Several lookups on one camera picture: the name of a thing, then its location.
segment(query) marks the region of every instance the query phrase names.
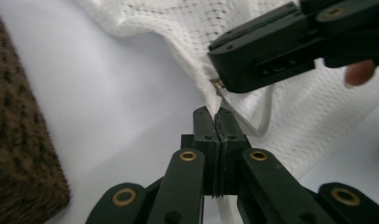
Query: metal pin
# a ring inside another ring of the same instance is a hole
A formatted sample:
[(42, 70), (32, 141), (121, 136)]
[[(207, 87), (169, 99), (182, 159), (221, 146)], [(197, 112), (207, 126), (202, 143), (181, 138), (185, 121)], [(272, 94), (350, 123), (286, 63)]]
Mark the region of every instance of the metal pin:
[(336, 201), (349, 206), (357, 206), (360, 204), (360, 198), (349, 189), (334, 188), (331, 191), (331, 195)]
[[(125, 194), (129, 194), (129, 197), (125, 197), (122, 200), (119, 196), (124, 196)], [(133, 189), (121, 189), (114, 194), (112, 201), (116, 206), (126, 206), (132, 203), (134, 199), (136, 199), (136, 191)]]
[(328, 17), (337, 17), (344, 13), (344, 7), (333, 7), (326, 12)]
[(268, 160), (268, 155), (265, 152), (259, 151), (259, 150), (252, 151), (250, 153), (250, 157), (251, 159), (256, 160), (256, 161)]
[(192, 151), (185, 151), (180, 154), (180, 159), (183, 161), (194, 161), (198, 155)]
[(218, 79), (212, 79), (210, 81), (212, 82), (212, 84), (216, 88), (216, 90), (218, 90), (218, 91), (225, 88), (224, 83), (219, 78)]

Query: mesh garment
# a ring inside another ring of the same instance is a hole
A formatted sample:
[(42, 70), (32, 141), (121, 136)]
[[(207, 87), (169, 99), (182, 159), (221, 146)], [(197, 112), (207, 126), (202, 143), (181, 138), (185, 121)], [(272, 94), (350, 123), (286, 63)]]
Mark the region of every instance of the mesh garment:
[[(285, 4), (278, 0), (76, 0), (108, 33), (154, 32), (203, 93), (214, 115), (222, 103), (234, 108), (250, 127), (253, 147), (273, 152), (300, 177), (332, 144), (352, 131), (379, 103), (379, 76), (348, 90), (343, 70), (317, 69), (247, 94), (220, 91), (207, 58), (210, 43), (230, 29)], [(219, 199), (223, 223), (241, 223), (232, 197)]]

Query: human finger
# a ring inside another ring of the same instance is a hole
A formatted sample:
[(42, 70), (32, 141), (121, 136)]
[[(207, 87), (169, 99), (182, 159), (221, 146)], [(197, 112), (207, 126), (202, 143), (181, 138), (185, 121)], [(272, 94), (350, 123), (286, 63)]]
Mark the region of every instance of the human finger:
[(375, 72), (375, 64), (372, 60), (353, 63), (346, 68), (344, 83), (349, 86), (359, 86), (366, 83)]

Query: black plastic bracket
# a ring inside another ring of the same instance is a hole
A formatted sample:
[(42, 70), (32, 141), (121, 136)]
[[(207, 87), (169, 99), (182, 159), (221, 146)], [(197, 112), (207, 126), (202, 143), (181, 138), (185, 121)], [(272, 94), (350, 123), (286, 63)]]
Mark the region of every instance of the black plastic bracket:
[(87, 224), (200, 224), (204, 195), (237, 195), (245, 224), (379, 223), (379, 205), (356, 189), (302, 187), (272, 153), (251, 147), (229, 110), (212, 119), (202, 107), (193, 117), (194, 134), (182, 135), (165, 176), (109, 189)]
[(244, 93), (315, 68), (379, 65), (379, 0), (301, 0), (215, 40), (208, 56), (228, 91)]

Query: brown knitted fabric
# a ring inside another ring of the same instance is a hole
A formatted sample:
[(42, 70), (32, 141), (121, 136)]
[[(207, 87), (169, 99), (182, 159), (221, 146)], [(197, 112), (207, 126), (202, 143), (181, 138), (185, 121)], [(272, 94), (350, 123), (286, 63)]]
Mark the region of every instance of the brown knitted fabric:
[(0, 223), (44, 223), (68, 202), (45, 121), (0, 21)]

